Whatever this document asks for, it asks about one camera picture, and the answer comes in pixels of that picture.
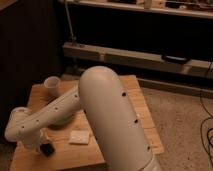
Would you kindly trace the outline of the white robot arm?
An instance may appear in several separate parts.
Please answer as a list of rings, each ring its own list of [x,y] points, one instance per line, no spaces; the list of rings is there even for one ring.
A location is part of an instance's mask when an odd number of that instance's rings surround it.
[[[79,110],[85,111],[109,171],[162,171],[127,90],[104,66],[87,69],[74,88],[35,113],[14,108],[5,138],[35,149],[42,144],[42,128]]]

